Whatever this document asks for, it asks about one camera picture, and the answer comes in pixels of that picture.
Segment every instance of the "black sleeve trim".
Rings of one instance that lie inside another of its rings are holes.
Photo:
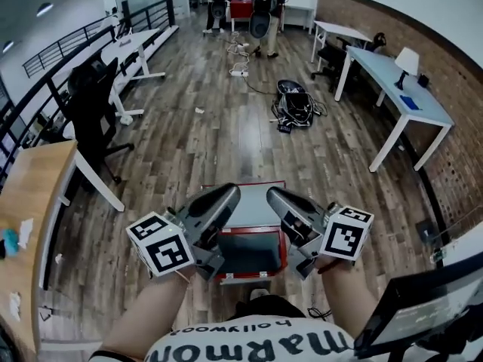
[[[99,350],[96,351],[91,355],[91,360],[94,357],[107,357],[107,358],[112,358],[113,360],[119,360],[120,362],[135,362],[134,359],[130,359],[129,357],[126,357],[125,355],[117,354],[112,351],[105,351],[105,350]]]

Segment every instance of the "brick wall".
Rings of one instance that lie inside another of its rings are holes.
[[[409,47],[420,55],[420,72],[430,79],[429,89],[453,118],[456,126],[426,169],[447,225],[456,222],[483,202],[483,72],[440,35],[431,34],[420,23],[403,14],[365,0],[318,0],[317,20],[351,26],[370,38],[385,32],[383,51],[398,55]],[[412,125],[408,132],[420,154],[438,132],[426,125]],[[483,219],[482,209],[472,213],[461,229],[463,234]]]

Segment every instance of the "lamp base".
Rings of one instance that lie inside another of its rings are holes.
[[[404,88],[402,87],[402,82],[406,78],[406,75],[409,75],[409,74],[406,71],[403,71],[401,74],[401,78],[399,78],[399,80],[396,83],[394,83],[394,85],[401,91],[404,90]]]

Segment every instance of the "pants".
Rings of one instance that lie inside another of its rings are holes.
[[[230,320],[250,315],[272,315],[287,318],[306,317],[301,310],[277,295],[265,295],[248,303],[237,303],[235,316]]]
[[[214,17],[213,17],[213,3],[208,3],[208,22],[206,23],[206,29],[212,29],[214,25]],[[220,19],[220,28],[225,29],[226,26],[226,14],[223,19]]]
[[[268,35],[262,39],[254,39],[255,47],[260,47],[263,49],[265,47],[265,43],[267,43],[267,38],[268,38],[269,47],[267,50],[267,55],[273,55],[275,52],[277,52],[277,32],[278,32],[279,22],[280,22],[280,19],[278,17],[272,16],[272,19],[270,20]]]

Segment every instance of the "black monitor frame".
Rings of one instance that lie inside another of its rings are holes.
[[[373,345],[399,310],[442,298],[478,279],[483,280],[483,253],[444,268],[392,279],[371,319],[354,342],[355,356],[363,359],[394,351],[403,351],[404,354],[404,351],[416,341],[443,331],[445,327],[458,319],[466,307],[463,307],[455,318],[435,328],[407,338]],[[482,284],[483,282],[480,283],[475,294],[481,289]]]

